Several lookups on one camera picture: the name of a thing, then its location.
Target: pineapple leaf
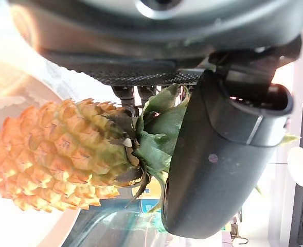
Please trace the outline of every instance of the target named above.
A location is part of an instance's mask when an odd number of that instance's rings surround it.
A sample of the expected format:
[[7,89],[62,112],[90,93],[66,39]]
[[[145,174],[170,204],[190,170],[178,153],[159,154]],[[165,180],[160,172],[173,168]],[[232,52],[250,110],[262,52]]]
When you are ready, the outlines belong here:
[[146,162],[147,170],[152,173],[163,171],[171,163],[172,156],[160,149],[166,143],[165,137],[163,134],[153,135],[142,131],[140,146],[133,153]]
[[285,144],[294,142],[294,141],[299,140],[299,139],[301,139],[300,136],[291,135],[291,134],[286,134],[286,135],[284,136],[283,140],[281,140],[280,145],[285,145]]
[[154,173],[152,174],[159,182],[161,189],[162,189],[162,194],[161,197],[159,199],[159,201],[157,202],[157,204],[148,211],[148,213],[154,213],[157,212],[158,210],[160,210],[162,208],[162,203],[163,203],[163,199],[164,199],[164,191],[165,191],[165,178],[163,176],[162,172],[159,173]]
[[144,107],[144,115],[148,115],[150,112],[162,113],[171,108],[175,104],[175,99],[179,95],[180,85],[173,84],[159,94],[149,98]]
[[186,107],[170,108],[145,125],[145,131],[150,134],[179,135]]
[[189,89],[186,86],[184,86],[184,91],[186,92],[186,98],[178,105],[178,107],[187,107],[188,106],[191,95],[189,93]]
[[128,116],[125,112],[113,111],[108,113],[103,113],[103,117],[112,121],[116,124],[116,126],[122,129],[130,139],[135,139],[135,132],[133,126],[133,119],[132,117]]

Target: pineapple skin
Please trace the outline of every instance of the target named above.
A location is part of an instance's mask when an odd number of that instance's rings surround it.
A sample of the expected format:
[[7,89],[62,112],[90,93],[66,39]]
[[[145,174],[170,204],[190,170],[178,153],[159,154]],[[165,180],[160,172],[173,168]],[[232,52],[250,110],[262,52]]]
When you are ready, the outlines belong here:
[[119,195],[132,168],[109,102],[49,102],[7,118],[0,132],[0,194],[22,210],[88,209]]

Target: white lamp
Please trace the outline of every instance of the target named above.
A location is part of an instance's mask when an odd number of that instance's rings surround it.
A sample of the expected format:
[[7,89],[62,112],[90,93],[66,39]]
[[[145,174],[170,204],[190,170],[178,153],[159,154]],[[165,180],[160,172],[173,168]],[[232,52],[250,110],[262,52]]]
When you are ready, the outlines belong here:
[[287,165],[293,180],[303,187],[303,148],[294,147],[290,150]]

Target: black mesh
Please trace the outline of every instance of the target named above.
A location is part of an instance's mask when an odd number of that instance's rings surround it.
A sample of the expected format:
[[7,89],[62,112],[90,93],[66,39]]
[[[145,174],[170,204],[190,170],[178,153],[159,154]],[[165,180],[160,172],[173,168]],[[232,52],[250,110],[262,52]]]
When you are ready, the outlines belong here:
[[105,85],[110,86],[151,86],[171,85],[173,83],[195,85],[200,77],[197,74],[163,73],[163,74],[110,74],[102,72],[85,72]]

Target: black cable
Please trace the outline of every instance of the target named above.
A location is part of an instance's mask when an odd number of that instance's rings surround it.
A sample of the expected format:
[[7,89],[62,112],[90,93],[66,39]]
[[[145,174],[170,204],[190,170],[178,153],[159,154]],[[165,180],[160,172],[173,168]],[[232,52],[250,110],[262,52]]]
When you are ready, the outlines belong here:
[[242,238],[242,237],[239,237],[240,239],[244,239],[246,240],[245,243],[238,243],[238,245],[244,245],[244,244],[248,244],[249,240],[247,238]]

